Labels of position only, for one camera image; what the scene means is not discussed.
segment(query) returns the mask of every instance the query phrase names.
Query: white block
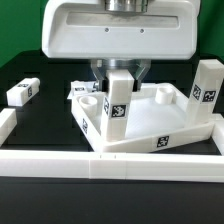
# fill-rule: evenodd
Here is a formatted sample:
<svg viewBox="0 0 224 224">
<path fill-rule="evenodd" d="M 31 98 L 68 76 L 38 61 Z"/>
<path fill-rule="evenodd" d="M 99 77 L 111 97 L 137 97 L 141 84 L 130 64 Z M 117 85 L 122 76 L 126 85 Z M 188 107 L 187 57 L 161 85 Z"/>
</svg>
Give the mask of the white block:
<svg viewBox="0 0 224 224">
<path fill-rule="evenodd" d="M 134 79 L 128 70 L 110 70 L 109 92 L 104 99 L 101 118 L 101 136 L 106 141 L 124 139 Z"/>
<path fill-rule="evenodd" d="M 24 79 L 7 91 L 9 106 L 23 106 L 39 92 L 40 80 L 37 78 Z"/>
<path fill-rule="evenodd" d="M 126 179 L 224 182 L 223 156 L 126 154 Z"/>
<path fill-rule="evenodd" d="M 72 96 L 88 93 L 85 82 L 71 82 L 71 92 Z"/>
<path fill-rule="evenodd" d="M 91 153 L 90 179 L 125 179 L 126 154 Z"/>
<path fill-rule="evenodd" d="M 0 147 L 17 124 L 15 109 L 4 109 L 0 113 Z"/>
<path fill-rule="evenodd" d="M 89 153 L 0 151 L 0 176 L 89 178 Z"/>
<path fill-rule="evenodd" d="M 223 78 L 224 65 L 218 60 L 202 60 L 199 62 L 187 105 L 186 126 L 208 122 Z"/>
<path fill-rule="evenodd" d="M 215 121 L 212 139 L 214 140 L 220 153 L 224 155 L 224 119 Z"/>
</svg>

